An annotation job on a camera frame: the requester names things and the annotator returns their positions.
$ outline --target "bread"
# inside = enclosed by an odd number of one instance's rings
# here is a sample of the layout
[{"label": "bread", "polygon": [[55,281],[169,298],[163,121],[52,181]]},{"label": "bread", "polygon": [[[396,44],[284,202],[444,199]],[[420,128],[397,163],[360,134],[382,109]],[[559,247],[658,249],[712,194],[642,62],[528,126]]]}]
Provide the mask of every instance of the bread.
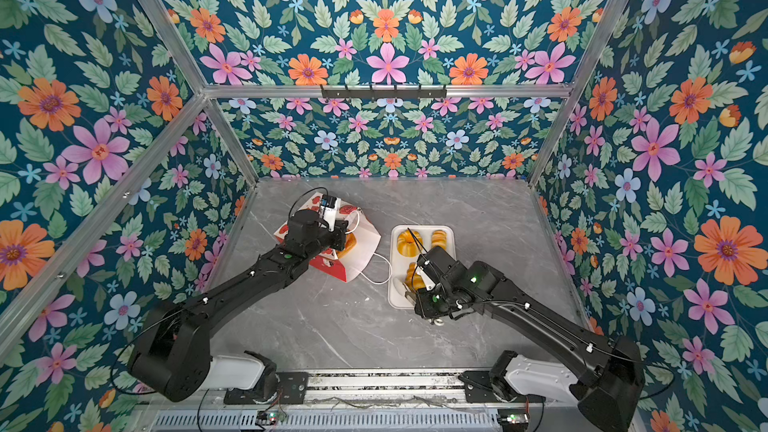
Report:
[{"label": "bread", "polygon": [[[422,241],[422,236],[418,232],[414,231],[413,235],[416,236],[419,242]],[[418,255],[418,245],[413,240],[413,236],[408,230],[405,230],[397,236],[397,251],[400,255],[405,257],[415,257]]]}]

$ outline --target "white tray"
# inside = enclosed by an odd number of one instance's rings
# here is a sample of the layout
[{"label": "white tray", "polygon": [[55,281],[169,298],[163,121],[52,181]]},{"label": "white tray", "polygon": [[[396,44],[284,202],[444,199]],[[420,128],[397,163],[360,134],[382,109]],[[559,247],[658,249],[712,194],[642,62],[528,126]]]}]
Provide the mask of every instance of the white tray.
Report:
[{"label": "white tray", "polygon": [[[394,308],[403,308],[413,310],[413,303],[406,297],[406,286],[403,281],[408,275],[408,266],[416,262],[418,256],[405,257],[397,250],[397,238],[405,230],[410,228],[422,236],[422,244],[429,250],[432,248],[432,233],[437,230],[446,232],[447,252],[451,257],[456,258],[456,242],[453,238],[453,229],[449,226],[395,226],[392,229],[391,245],[389,246],[389,261],[392,263],[392,278],[389,280],[389,290],[387,299]],[[419,269],[418,274],[428,282],[429,278]]]}]

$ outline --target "light blue flower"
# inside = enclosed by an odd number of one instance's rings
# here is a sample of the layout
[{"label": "light blue flower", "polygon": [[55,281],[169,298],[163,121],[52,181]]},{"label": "light blue flower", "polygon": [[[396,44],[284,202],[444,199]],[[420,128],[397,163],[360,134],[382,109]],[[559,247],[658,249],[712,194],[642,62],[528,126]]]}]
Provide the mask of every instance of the light blue flower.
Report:
[{"label": "light blue flower", "polygon": [[747,79],[749,79],[750,82],[752,82],[755,79],[755,72],[763,69],[763,66],[752,67],[753,64],[754,62],[750,60],[746,63],[745,68],[743,70],[736,71],[736,75],[741,76],[741,79],[739,79],[739,83],[742,83],[744,80],[747,80]]},{"label": "light blue flower", "polygon": [[16,209],[16,212],[11,214],[11,218],[20,217],[22,222],[26,222],[29,217],[37,215],[37,213],[32,210],[34,202],[29,202],[26,206],[23,206],[21,202],[14,202],[13,207]]},{"label": "light blue flower", "polygon": [[40,180],[40,176],[38,175],[40,172],[42,172],[41,168],[32,168],[32,164],[27,164],[27,169],[19,170],[18,176],[26,177],[27,184],[31,184],[33,180]]},{"label": "light blue flower", "polygon": [[704,207],[709,211],[706,214],[707,217],[715,216],[716,218],[720,218],[720,214],[725,212],[725,207],[720,207],[720,202],[717,199],[712,201],[712,205],[706,204]]}]

